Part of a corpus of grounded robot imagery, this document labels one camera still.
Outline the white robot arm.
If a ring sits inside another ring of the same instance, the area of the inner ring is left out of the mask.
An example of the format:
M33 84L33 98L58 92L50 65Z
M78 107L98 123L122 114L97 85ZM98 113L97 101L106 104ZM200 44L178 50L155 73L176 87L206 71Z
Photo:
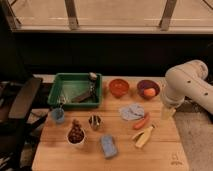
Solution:
M161 90L161 118L174 115L186 97L213 115L213 85L205 81L208 67L201 60L191 60L167 70Z

